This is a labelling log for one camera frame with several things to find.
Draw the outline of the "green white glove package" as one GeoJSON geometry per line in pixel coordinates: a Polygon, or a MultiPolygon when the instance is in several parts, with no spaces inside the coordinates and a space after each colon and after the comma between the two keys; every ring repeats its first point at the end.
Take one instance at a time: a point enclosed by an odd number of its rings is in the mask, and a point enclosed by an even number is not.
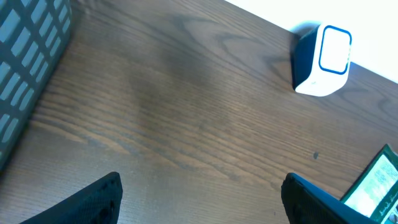
{"type": "Polygon", "coordinates": [[[397,153],[385,144],[341,201],[383,224],[397,223],[397,153]]]}

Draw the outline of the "white barcode scanner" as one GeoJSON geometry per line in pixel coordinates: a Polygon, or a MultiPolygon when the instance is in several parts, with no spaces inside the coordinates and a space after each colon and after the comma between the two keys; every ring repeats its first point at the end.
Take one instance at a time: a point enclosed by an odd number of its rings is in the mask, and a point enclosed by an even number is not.
{"type": "Polygon", "coordinates": [[[292,52],[293,89],[323,97],[342,88],[348,80],[351,32],[321,23],[303,35],[292,52]]]}

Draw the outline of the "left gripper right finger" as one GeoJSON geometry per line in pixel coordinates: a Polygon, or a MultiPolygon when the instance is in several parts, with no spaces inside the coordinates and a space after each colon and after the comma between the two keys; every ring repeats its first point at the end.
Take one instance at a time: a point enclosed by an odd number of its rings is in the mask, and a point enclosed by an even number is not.
{"type": "Polygon", "coordinates": [[[292,224],[377,223],[293,172],[283,181],[281,199],[292,224]]]}

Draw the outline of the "grey plastic mesh basket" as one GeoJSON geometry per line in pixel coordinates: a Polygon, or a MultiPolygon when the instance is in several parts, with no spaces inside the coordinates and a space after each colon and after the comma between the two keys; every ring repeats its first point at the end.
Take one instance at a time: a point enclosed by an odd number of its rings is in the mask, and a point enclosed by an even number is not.
{"type": "Polygon", "coordinates": [[[1,1],[1,167],[52,76],[72,28],[70,0],[1,1]]]}

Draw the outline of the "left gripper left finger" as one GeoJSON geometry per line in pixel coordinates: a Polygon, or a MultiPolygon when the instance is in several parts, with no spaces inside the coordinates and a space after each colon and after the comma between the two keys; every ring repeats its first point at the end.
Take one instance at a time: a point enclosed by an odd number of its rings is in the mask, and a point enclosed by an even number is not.
{"type": "Polygon", "coordinates": [[[110,172],[21,224],[117,224],[122,196],[120,175],[110,172]]]}

